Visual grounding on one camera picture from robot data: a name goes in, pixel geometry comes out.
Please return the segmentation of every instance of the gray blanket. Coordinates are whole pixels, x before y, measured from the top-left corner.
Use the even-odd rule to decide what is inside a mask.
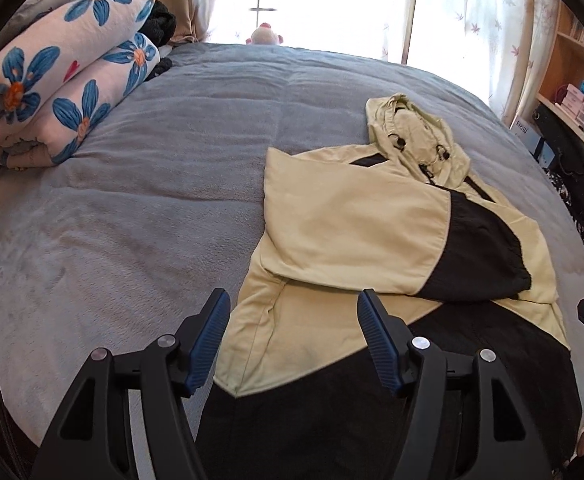
[[[141,349],[215,286],[236,301],[264,228],[268,146],[367,143],[366,100],[396,92],[443,117],[477,174],[539,222],[584,405],[584,248],[543,171],[479,99],[429,73],[339,54],[194,44],[171,57],[74,158],[0,171],[0,382],[34,442],[93,348]],[[186,402],[194,429],[209,385]]]

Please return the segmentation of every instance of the finger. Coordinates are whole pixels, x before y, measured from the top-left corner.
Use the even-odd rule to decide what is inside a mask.
[[[584,455],[584,433],[581,433],[579,437],[579,442],[576,445],[576,456],[583,456]]]

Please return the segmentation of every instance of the silver bolt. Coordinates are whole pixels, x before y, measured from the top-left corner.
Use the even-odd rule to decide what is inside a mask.
[[[95,348],[90,354],[90,357],[95,361],[103,361],[107,356],[108,351],[105,348]]]
[[[174,343],[176,343],[176,339],[171,334],[162,335],[159,339],[156,340],[156,344],[161,348],[169,348]]]
[[[496,359],[496,354],[490,350],[489,348],[484,348],[479,352],[481,359],[484,361],[488,361],[489,363],[493,362]]]
[[[412,344],[414,345],[415,348],[418,348],[419,350],[425,350],[426,348],[430,347],[429,340],[421,336],[415,337],[412,340]]]

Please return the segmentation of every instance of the stuffed animal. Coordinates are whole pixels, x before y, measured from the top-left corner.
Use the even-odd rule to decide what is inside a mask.
[[[248,45],[280,45],[283,43],[283,36],[274,34],[269,23],[261,23],[252,33],[252,36],[245,40]]]

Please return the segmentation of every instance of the ribbed rubber pad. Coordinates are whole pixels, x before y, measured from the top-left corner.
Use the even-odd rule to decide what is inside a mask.
[[[190,372],[185,387],[191,395],[205,384],[229,320],[230,297],[224,292],[212,308],[190,352]]]
[[[397,395],[403,386],[399,375],[399,354],[364,292],[358,295],[357,317],[381,384]]]

